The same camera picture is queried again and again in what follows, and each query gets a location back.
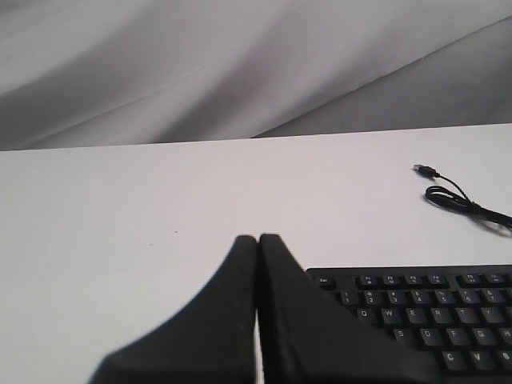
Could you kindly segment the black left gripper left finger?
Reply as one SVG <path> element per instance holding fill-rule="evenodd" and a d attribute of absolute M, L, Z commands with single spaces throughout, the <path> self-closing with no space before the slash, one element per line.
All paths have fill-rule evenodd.
<path fill-rule="evenodd" d="M 258 243 L 238 236 L 202 290 L 175 316 L 108 354 L 92 383 L 253 383 Z"/>

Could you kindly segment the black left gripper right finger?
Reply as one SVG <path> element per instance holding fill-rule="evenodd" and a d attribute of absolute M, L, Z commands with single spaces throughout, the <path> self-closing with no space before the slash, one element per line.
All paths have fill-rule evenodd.
<path fill-rule="evenodd" d="M 319 288 L 276 234 L 258 241 L 266 383 L 441 383 L 433 356 L 367 325 Z"/>

